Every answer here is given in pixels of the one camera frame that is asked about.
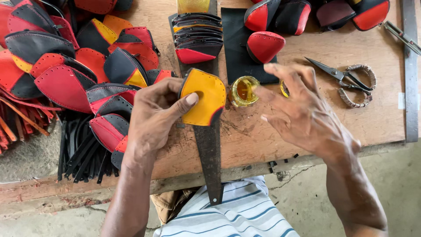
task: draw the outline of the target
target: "left hand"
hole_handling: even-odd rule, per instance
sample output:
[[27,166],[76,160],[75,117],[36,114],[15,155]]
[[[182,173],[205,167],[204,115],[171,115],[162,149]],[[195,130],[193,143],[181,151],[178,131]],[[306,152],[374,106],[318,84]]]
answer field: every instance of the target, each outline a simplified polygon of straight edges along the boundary
[[126,149],[132,155],[125,156],[124,163],[140,162],[149,155],[155,157],[156,151],[167,143],[174,122],[198,102],[196,93],[177,100],[182,82],[181,78],[166,78],[137,91]]

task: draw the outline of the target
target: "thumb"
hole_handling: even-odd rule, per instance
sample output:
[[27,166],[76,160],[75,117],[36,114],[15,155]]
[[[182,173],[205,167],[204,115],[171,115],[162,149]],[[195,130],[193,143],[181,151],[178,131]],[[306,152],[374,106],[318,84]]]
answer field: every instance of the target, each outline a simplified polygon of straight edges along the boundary
[[275,128],[279,134],[284,135],[289,129],[287,126],[287,122],[277,116],[271,116],[271,115],[262,115],[260,118],[263,121],[268,122],[270,125],[272,125],[273,128]]
[[167,109],[168,117],[174,121],[177,120],[187,113],[198,101],[199,96],[195,92],[184,96]]

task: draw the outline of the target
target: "scissor blade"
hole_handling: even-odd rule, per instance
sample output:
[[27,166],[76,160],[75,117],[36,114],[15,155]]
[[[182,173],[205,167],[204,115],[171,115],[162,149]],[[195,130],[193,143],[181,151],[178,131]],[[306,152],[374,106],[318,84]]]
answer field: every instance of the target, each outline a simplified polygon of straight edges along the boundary
[[344,78],[344,73],[343,72],[341,72],[341,71],[339,71],[339,70],[337,70],[336,68],[333,68],[333,67],[328,67],[328,66],[326,66],[326,65],[324,65],[323,63],[321,63],[321,62],[318,62],[318,61],[316,61],[316,60],[312,60],[312,59],[309,59],[309,58],[307,58],[307,57],[305,57],[310,63],[312,63],[312,64],[314,64],[314,65],[316,65],[316,66],[318,66],[320,69],[322,69],[323,71],[325,71],[325,72],[327,72],[327,73],[329,73],[332,77],[335,77],[336,79],[338,79],[338,80],[342,80],[343,78]]

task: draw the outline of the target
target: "hand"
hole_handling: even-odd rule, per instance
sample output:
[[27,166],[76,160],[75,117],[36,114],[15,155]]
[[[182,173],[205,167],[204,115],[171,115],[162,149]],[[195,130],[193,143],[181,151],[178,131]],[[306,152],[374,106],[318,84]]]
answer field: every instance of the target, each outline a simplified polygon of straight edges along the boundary
[[290,96],[286,98],[264,87],[255,88],[255,94],[263,102],[281,113],[261,118],[268,121],[284,141],[323,158],[328,166],[349,167],[361,144],[320,95],[314,69],[274,63],[265,64],[264,69],[284,81]]
[[128,144],[123,162],[139,159],[146,155],[155,156],[168,139],[168,133],[174,122],[187,113],[199,100],[196,93],[191,93],[180,100],[177,94],[183,79],[166,78],[155,85],[137,91],[130,118]]

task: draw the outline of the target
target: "scissors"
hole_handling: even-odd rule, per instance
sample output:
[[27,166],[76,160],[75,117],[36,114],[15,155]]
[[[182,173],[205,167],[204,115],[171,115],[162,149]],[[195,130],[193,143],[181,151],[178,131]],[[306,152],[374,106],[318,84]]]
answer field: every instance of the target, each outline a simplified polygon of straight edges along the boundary
[[[312,64],[318,66],[320,69],[322,69],[323,71],[325,71],[326,73],[330,74],[332,77],[334,77],[336,79],[336,82],[341,86],[341,88],[338,89],[338,92],[342,98],[342,100],[350,107],[352,108],[361,108],[361,107],[365,107],[367,106],[372,100],[373,100],[373,96],[371,95],[371,91],[376,87],[377,85],[377,78],[376,75],[374,74],[374,72],[371,70],[371,68],[367,65],[362,65],[362,64],[357,64],[357,65],[352,65],[352,66],[348,66],[346,68],[346,71],[339,71],[336,68],[333,67],[328,67],[326,65],[324,65],[321,62],[309,59],[307,57],[305,57],[308,61],[310,61]],[[364,83],[362,83],[360,80],[358,80],[351,72],[354,70],[363,70],[365,71],[369,78],[370,78],[370,83],[371,86],[367,86]],[[344,78],[347,77],[349,78],[352,82],[354,82],[355,84],[347,84],[344,82]],[[348,89],[355,89],[361,92],[365,93],[365,99],[362,103],[355,103],[352,102],[348,95],[345,93],[345,90],[342,88],[348,88]]]

